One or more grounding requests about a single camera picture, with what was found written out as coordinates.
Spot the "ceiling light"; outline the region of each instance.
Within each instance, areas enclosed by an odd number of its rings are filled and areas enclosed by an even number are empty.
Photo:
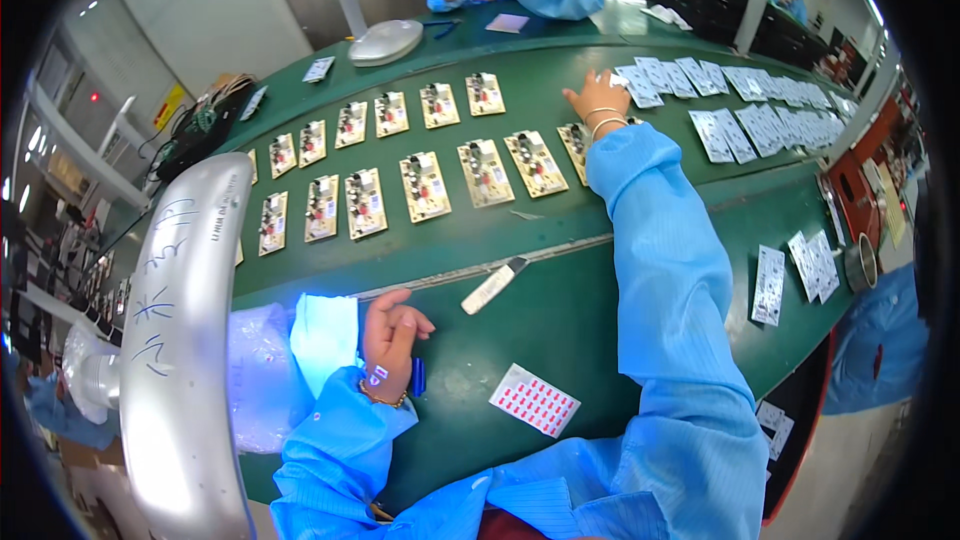
[[[37,142],[41,139],[41,126],[36,126],[36,130],[33,131],[32,137],[30,137],[30,143],[27,144],[27,150],[33,150],[37,148]]]
[[[30,184],[23,188],[23,196],[20,196],[20,213],[27,208],[27,199],[30,198]]]
[[[873,16],[875,16],[876,20],[883,26],[883,16],[881,15],[881,10],[877,8],[877,4],[874,0],[867,0],[867,3],[870,3],[870,8],[873,9]]]

